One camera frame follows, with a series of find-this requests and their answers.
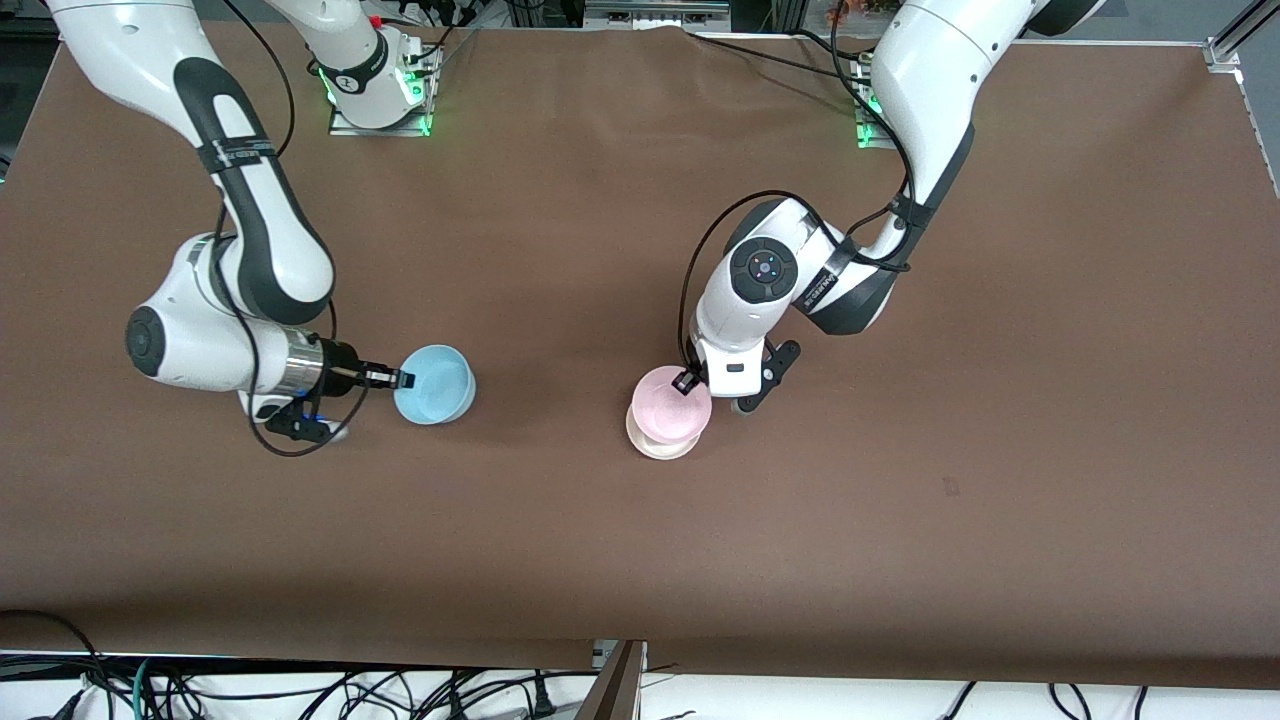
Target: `gray floor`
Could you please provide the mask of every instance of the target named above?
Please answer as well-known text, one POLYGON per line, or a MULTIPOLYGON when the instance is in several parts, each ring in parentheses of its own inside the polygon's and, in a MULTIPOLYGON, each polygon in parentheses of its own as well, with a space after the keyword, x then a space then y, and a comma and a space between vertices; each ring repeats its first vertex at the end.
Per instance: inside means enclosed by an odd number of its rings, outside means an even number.
MULTIPOLYGON (((195 0, 201 17, 234 19, 221 0, 195 0)), ((35 0, 27 5, 33 6, 35 0)), ((261 0, 237 0, 255 22, 280 22, 261 0)), ((1068 37, 1079 40, 1201 41, 1231 20, 1248 0, 1111 0, 1098 17, 1068 37)), ((1262 28, 1240 51, 1244 87, 1266 147, 1280 156, 1280 19, 1262 28)), ((0 152, 13 156, 29 104, 49 63, 47 47, 0 40, 0 152)))

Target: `black band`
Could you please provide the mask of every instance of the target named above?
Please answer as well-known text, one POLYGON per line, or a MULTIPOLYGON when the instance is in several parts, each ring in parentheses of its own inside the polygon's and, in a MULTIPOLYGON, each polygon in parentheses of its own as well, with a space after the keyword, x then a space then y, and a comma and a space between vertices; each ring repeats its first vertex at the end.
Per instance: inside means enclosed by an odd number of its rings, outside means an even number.
POLYGON ((262 158, 275 158, 275 146, 261 135, 212 138, 196 149, 200 164, 209 174, 218 174, 241 165, 256 165, 262 158))
POLYGON ((378 36, 378 47, 374 49, 374 54, 369 56, 364 63, 346 69, 330 68, 329 65, 316 60, 316 65, 324 77, 329 79, 329 83, 335 88, 340 90, 347 95, 360 95, 365 91, 365 86, 369 81, 378 77, 378 73, 383 72, 387 67, 387 56, 389 54, 387 47, 387 36, 380 32, 374 32, 378 36))
POLYGON ((920 228, 923 231, 929 227, 929 223, 933 220, 933 213, 937 211, 937 208, 920 205, 899 192, 893 196, 893 200, 890 201, 888 211, 893 213, 899 218, 902 218, 902 222, 913 228, 920 228))

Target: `circular button panel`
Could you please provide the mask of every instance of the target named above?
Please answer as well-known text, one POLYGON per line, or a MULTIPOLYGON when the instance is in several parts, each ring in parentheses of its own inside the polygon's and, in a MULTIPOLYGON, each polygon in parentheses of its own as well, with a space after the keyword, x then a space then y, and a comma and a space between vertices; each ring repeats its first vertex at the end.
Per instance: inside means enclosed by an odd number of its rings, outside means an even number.
POLYGON ((790 299, 799 275, 795 255, 772 237, 749 237, 730 260, 733 292, 755 305, 790 299))

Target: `blue bowl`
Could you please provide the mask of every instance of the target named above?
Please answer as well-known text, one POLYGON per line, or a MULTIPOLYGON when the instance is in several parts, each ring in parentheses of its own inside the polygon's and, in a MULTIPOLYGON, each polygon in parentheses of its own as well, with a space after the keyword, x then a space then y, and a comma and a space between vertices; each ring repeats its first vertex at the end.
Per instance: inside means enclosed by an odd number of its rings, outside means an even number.
POLYGON ((392 393, 396 409, 410 423, 438 425, 451 423, 471 407, 476 397, 476 377, 461 352, 448 345, 428 345, 401 365, 413 374, 413 387, 392 393))

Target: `black bracket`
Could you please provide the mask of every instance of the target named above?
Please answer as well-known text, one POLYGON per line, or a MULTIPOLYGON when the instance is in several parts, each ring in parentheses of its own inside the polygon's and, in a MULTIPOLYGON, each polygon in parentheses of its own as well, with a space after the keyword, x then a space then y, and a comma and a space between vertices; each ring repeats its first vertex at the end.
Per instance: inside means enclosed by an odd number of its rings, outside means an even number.
POLYGON ((782 384, 782 375, 800 357, 800 343, 788 340, 778 347, 773 347, 769 338, 764 338, 764 350, 769 354, 760 364, 760 392, 748 397, 739 397, 733 401, 733 409, 744 415, 750 415, 760 409, 765 396, 782 384))
POLYGON ((282 434, 289 439, 320 443, 333 434, 329 425, 308 418, 303 409, 306 397, 296 397, 292 402, 275 411, 262 425, 268 432, 282 434))

